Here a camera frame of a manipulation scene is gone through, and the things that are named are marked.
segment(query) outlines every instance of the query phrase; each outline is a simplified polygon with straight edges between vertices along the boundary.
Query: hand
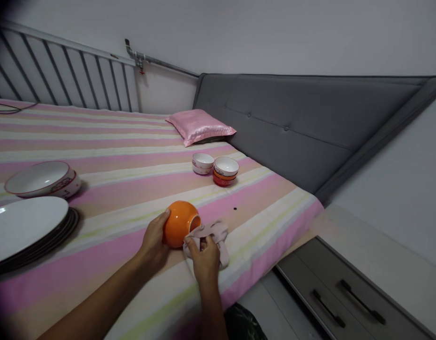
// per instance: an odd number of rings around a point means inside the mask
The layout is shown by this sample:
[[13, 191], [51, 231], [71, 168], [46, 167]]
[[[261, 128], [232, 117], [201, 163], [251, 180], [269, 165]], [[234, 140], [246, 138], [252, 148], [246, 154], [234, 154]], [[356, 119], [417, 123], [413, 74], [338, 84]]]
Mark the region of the hand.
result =
[[199, 251], [191, 238], [185, 238], [185, 242], [193, 258], [193, 271], [199, 288], [218, 285], [220, 252], [212, 236], [208, 235], [205, 238], [205, 244], [201, 243], [202, 251]]
[[168, 209], [149, 223], [144, 234], [143, 244], [136, 253], [136, 258], [153, 273], [160, 270], [168, 258], [169, 247], [163, 244], [163, 227], [171, 211]]

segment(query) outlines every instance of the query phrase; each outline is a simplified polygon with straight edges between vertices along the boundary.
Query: small bowl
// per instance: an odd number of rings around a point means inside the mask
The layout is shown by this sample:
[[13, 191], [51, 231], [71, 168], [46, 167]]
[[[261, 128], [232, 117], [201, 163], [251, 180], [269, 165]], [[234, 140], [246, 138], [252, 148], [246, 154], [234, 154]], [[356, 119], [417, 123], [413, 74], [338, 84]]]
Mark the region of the small bowl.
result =
[[227, 187], [231, 185], [235, 181], [235, 179], [231, 179], [231, 180], [221, 179], [215, 175], [215, 172], [213, 172], [213, 181], [215, 182], [216, 185], [220, 187]]
[[75, 176], [72, 180], [65, 180], [60, 182], [58, 185], [53, 187], [54, 191], [49, 193], [47, 196], [56, 196], [64, 199], [68, 199], [78, 192], [81, 188], [81, 178], [78, 176], [76, 171], [74, 171]]
[[230, 157], [218, 157], [215, 160], [215, 171], [221, 176], [230, 177], [237, 174], [239, 165]]
[[210, 173], [210, 170], [213, 169], [213, 168], [200, 169], [200, 168], [194, 166], [194, 164], [192, 164], [192, 166], [193, 166], [193, 171], [196, 172], [199, 175], [207, 175], [208, 173]]
[[197, 209], [189, 202], [175, 201], [169, 208], [171, 215], [163, 227], [163, 243], [172, 248], [180, 248], [185, 237], [201, 225]]
[[233, 180], [237, 177], [237, 174], [233, 175], [233, 176], [221, 176], [220, 174], [218, 174], [216, 172], [215, 169], [213, 169], [213, 174], [218, 177], [219, 179], [224, 179], [224, 180]]
[[213, 167], [213, 162], [215, 158], [206, 153], [195, 153], [193, 155], [193, 160], [191, 161], [193, 165], [199, 169], [210, 169]]
[[38, 163], [17, 172], [4, 184], [4, 190], [23, 198], [45, 196], [60, 182], [72, 180], [75, 171], [63, 161]]

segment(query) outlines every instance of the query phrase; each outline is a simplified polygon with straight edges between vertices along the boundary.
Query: beige cloth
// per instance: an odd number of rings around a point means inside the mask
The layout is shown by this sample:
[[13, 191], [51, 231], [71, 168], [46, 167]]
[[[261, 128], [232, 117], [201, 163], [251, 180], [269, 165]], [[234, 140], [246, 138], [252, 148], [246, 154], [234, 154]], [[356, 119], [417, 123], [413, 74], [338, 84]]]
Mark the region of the beige cloth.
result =
[[[196, 243], [198, 249], [200, 249], [201, 238], [204, 238], [208, 235], [212, 235], [213, 240], [219, 248], [219, 269], [221, 270], [226, 268], [229, 265], [229, 253], [227, 252], [226, 245], [224, 244], [224, 240], [227, 236], [227, 224], [221, 220], [218, 220], [210, 224], [201, 225], [189, 233], [187, 237], [191, 237]], [[184, 253], [187, 257], [191, 258], [190, 250], [185, 242]]]

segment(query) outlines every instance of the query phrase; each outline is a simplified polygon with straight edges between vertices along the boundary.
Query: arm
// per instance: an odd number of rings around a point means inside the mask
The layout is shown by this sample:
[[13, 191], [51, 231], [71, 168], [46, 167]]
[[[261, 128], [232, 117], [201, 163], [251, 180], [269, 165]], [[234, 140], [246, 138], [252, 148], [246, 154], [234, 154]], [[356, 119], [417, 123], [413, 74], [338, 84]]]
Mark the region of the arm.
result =
[[201, 339], [227, 340], [224, 311], [218, 290], [219, 248], [212, 236], [205, 238], [199, 251], [195, 242], [185, 239], [193, 258], [194, 276], [198, 281], [201, 294]]
[[103, 339], [139, 290], [166, 263], [169, 248], [161, 239], [170, 213], [166, 209], [150, 222], [136, 255], [39, 339]]

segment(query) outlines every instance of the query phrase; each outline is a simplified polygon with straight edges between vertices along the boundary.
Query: decorative bowl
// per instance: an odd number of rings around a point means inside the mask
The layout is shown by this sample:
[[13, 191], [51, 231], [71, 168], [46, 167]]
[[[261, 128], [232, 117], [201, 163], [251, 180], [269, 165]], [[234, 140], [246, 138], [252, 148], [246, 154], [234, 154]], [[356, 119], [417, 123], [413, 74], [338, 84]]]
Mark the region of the decorative bowl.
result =
[[193, 155], [193, 160], [191, 161], [193, 165], [199, 169], [210, 169], [213, 167], [213, 162], [215, 158], [206, 153], [195, 153]]
[[194, 164], [192, 164], [192, 166], [193, 166], [193, 171], [196, 172], [197, 174], [200, 174], [200, 175], [207, 175], [208, 173], [210, 173], [210, 170], [213, 169], [213, 168], [200, 169], [200, 168], [194, 166]]
[[235, 179], [231, 179], [231, 180], [221, 179], [215, 175], [215, 172], [213, 172], [213, 181], [215, 182], [216, 185], [220, 187], [227, 187], [231, 185], [235, 181]]
[[217, 173], [217, 171], [215, 169], [213, 169], [213, 174], [218, 177], [219, 179], [224, 179], [224, 180], [233, 180], [237, 177], [237, 174], [233, 175], [233, 176], [221, 176], [220, 174]]
[[237, 174], [239, 167], [237, 161], [230, 157], [218, 157], [215, 160], [215, 171], [221, 176], [233, 176]]
[[23, 198], [45, 196], [58, 189], [61, 182], [70, 182], [75, 171], [63, 161], [48, 161], [17, 172], [4, 184], [4, 189]]
[[52, 191], [47, 196], [56, 196], [61, 197], [64, 199], [68, 199], [74, 194], [77, 193], [77, 191], [81, 188], [81, 178], [80, 176], [74, 171], [75, 176], [72, 180], [65, 180], [57, 184], [53, 189], [56, 189], [55, 191]]

